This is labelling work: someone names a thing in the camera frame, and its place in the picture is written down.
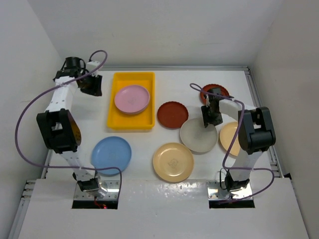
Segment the white plate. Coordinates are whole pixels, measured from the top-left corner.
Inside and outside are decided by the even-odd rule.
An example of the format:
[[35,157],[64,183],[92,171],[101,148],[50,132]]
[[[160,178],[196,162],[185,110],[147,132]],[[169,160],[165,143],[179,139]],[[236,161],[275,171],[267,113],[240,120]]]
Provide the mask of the white plate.
[[190,150],[206,153],[218,142],[218,132],[214,125],[204,127],[201,118],[189,119],[180,128],[180,139]]

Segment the pink plate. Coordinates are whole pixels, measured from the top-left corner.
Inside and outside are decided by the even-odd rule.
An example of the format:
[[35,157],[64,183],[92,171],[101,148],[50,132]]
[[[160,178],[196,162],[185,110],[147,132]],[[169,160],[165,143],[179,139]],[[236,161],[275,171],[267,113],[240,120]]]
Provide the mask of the pink plate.
[[150,102],[148,90],[140,85],[129,85],[120,89],[114,98],[115,106],[125,114],[135,115],[144,111]]

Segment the blue plate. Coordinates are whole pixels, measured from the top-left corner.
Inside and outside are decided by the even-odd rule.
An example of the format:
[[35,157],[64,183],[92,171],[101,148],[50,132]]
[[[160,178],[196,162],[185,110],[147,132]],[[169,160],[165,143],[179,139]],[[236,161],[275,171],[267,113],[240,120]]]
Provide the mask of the blue plate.
[[117,167],[122,172],[132,158],[130,144],[118,136],[110,136],[99,141],[92,150],[91,164],[95,168]]

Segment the purple plate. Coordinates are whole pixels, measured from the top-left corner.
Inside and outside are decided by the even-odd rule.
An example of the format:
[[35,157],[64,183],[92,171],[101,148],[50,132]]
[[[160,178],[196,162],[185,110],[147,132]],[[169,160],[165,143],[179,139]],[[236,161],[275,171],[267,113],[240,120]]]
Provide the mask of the purple plate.
[[149,101],[126,101],[120,103],[119,110],[127,115],[138,115],[149,105]]

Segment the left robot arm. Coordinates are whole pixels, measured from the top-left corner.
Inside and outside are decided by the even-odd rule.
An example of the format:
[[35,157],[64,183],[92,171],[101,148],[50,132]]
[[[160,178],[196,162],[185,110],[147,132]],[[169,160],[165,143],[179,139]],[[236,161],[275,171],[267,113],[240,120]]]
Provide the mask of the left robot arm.
[[82,136],[71,114],[77,90],[95,97],[101,96],[102,77],[96,71],[98,61],[85,63],[78,57],[67,57],[54,78],[57,89],[45,112],[36,117],[42,138],[48,149],[60,155],[73,169],[73,178],[82,192],[102,198],[107,194],[96,171],[83,169],[78,153]]

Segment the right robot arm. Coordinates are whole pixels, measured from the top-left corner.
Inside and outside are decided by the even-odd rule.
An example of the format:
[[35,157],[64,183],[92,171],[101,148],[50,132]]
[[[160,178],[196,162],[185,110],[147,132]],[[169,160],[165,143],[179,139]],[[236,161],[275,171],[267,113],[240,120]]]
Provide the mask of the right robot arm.
[[[205,127],[222,124],[223,114],[237,121],[237,129],[222,163],[226,170],[224,184],[227,191],[245,188],[251,171],[256,170],[254,166],[259,157],[276,142],[270,110],[267,107],[247,106],[231,96],[223,96],[219,88],[201,92],[206,98],[206,105],[201,107]],[[225,161],[236,139],[240,151],[233,166],[227,167]]]

